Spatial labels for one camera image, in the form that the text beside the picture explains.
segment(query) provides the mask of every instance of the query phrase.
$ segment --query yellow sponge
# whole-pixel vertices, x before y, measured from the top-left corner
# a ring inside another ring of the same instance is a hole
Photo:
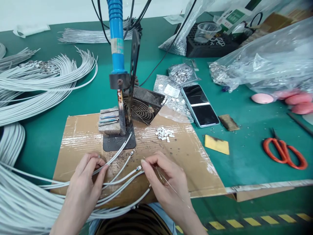
[[[209,149],[213,149],[215,151],[229,155],[228,142],[225,140],[221,140],[221,139],[217,139],[212,136],[209,136],[209,135],[205,135],[204,146]]]

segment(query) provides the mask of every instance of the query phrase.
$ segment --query floor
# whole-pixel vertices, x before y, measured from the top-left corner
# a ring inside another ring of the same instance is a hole
[[[209,234],[308,234],[312,193],[310,186],[240,203],[216,196],[193,199],[192,204]]]

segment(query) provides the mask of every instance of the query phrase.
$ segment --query workbench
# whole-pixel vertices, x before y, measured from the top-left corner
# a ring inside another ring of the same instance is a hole
[[[211,20],[209,15],[202,15],[199,21]],[[80,65],[81,58],[73,44],[60,44],[57,37],[64,28],[83,30],[101,30],[99,22],[67,23],[51,25],[51,30],[23,39],[12,31],[1,32],[0,42],[7,47],[7,55],[16,54],[25,47],[31,50],[41,48],[32,60],[49,60],[57,55],[66,54]],[[173,35],[176,25],[169,24],[162,17],[142,20],[137,76],[143,82],[164,56],[158,46]],[[97,113],[101,109],[117,105],[116,91],[109,86],[109,74],[112,71],[111,47],[103,44],[75,44],[82,50],[90,50],[98,56],[98,74],[95,80],[72,93],[59,105],[32,118],[21,121],[26,130],[26,141],[15,167],[28,173],[52,178],[65,122],[68,116]],[[130,67],[131,41],[125,41],[125,68]],[[166,75],[172,64],[183,62],[183,56],[168,54],[158,66],[144,88],[153,89],[157,74]],[[313,139],[301,129],[288,115],[287,105],[281,101],[270,104],[254,103],[250,96],[254,94],[241,85],[232,93],[222,92],[222,87],[213,83],[207,62],[217,58],[196,58],[199,68],[199,84],[204,89],[217,115],[229,114],[240,126],[240,130],[228,132],[221,124],[208,128],[193,127],[204,141],[203,135],[229,142],[230,155],[224,155],[205,148],[213,162],[224,186],[229,193],[237,190],[249,190],[262,187],[300,186],[313,184]],[[88,81],[91,72],[79,84]],[[278,136],[296,147],[308,162],[306,170],[296,170],[288,165],[271,160],[263,151],[262,141],[271,137],[270,128],[274,127]]]

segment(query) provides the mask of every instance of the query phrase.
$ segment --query clear plastic cup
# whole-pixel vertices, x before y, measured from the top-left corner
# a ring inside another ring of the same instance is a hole
[[[195,41],[199,43],[207,43],[217,32],[221,30],[222,27],[216,23],[198,24],[198,29],[195,34]]]

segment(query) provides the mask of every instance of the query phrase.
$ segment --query blue tube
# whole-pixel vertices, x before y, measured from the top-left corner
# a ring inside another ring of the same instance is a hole
[[[123,3],[122,0],[107,0],[109,7],[112,74],[127,73],[124,69]]]

